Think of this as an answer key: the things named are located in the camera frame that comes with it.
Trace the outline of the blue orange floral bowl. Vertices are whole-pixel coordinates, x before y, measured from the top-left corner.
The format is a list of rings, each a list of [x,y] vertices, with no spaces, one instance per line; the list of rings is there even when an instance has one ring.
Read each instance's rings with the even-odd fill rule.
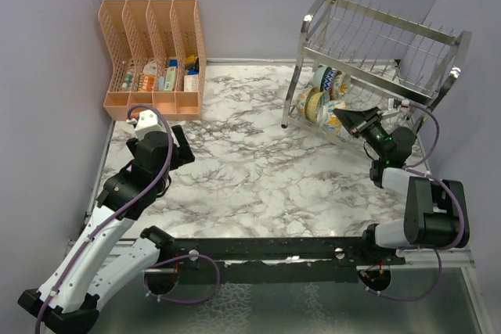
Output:
[[[322,115],[319,121],[320,130],[327,135],[337,136],[342,129],[342,123],[334,114],[334,110],[345,110],[344,100],[331,100],[322,107]]]

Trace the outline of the blue yellow sun bowl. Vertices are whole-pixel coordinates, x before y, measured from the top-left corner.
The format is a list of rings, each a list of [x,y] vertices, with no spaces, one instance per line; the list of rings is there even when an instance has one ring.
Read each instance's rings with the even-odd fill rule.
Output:
[[[308,95],[305,106],[305,117],[307,120],[315,123],[316,118],[321,108],[330,101],[330,93],[328,91],[317,91],[313,88]]]

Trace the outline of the orange star flower bowl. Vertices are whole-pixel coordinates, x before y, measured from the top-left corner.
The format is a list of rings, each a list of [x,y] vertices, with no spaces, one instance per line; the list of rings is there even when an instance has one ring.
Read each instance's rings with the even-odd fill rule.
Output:
[[[333,79],[332,92],[330,98],[332,100],[343,99],[348,93],[351,86],[351,76],[346,73],[338,73]]]

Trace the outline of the red patterned bowl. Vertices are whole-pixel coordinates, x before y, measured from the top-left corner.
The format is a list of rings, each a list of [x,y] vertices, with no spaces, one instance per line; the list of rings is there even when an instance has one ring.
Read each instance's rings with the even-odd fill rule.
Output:
[[[338,75],[340,75],[338,70],[325,66],[325,70],[320,81],[320,90],[329,92],[332,95],[334,92],[334,82]]]

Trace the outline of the green leaf orange flower bowl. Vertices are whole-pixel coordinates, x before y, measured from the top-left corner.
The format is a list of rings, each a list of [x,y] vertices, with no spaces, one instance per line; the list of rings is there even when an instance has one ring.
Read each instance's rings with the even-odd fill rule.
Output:
[[[306,106],[308,105],[309,99],[318,92],[317,87],[310,87],[307,90],[301,92],[296,100],[296,109],[301,115],[306,114]]]

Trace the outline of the teal bowl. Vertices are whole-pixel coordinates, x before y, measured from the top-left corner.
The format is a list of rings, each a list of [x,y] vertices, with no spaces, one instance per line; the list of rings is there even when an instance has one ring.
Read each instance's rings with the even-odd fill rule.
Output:
[[[321,88],[323,76],[330,68],[328,66],[319,66],[312,74],[310,84],[314,87]]]

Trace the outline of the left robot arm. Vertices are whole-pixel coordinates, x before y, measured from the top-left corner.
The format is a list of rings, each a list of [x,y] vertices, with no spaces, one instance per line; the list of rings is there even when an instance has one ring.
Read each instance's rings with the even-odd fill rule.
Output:
[[[56,271],[37,289],[22,292],[18,304],[54,333],[87,333],[104,306],[151,264],[168,265],[170,237],[153,226],[129,251],[105,264],[110,251],[142,213],[171,185],[170,171],[192,163],[195,156],[181,126],[154,121],[136,125],[127,142],[132,160],[108,178],[76,243]]]

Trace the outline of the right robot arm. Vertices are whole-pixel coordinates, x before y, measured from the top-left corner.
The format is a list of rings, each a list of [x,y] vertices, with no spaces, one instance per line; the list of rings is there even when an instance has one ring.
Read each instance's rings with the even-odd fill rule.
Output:
[[[406,164],[416,132],[408,127],[387,132],[377,107],[365,111],[335,109],[333,113],[350,136],[363,138],[377,154],[369,169],[373,184],[405,199],[402,219],[366,229],[369,239],[359,246],[361,258],[367,264],[378,264],[388,249],[464,247],[469,228],[463,185],[415,171]]]

